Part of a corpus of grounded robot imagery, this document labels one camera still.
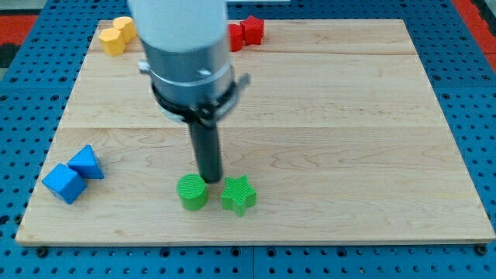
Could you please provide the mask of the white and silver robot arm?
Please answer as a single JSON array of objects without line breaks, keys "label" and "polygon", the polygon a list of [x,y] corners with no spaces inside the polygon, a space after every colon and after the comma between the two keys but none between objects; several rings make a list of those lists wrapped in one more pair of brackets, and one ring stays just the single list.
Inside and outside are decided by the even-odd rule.
[{"label": "white and silver robot arm", "polygon": [[178,122],[213,127],[250,83],[235,78],[223,0],[129,0],[155,99]]}]

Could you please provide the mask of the red block behind arm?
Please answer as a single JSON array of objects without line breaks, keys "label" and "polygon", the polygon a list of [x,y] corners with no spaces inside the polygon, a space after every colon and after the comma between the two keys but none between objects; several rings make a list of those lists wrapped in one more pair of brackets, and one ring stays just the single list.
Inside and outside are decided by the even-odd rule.
[{"label": "red block behind arm", "polygon": [[230,23],[228,25],[230,51],[237,52],[243,48],[243,29],[241,25]]}]

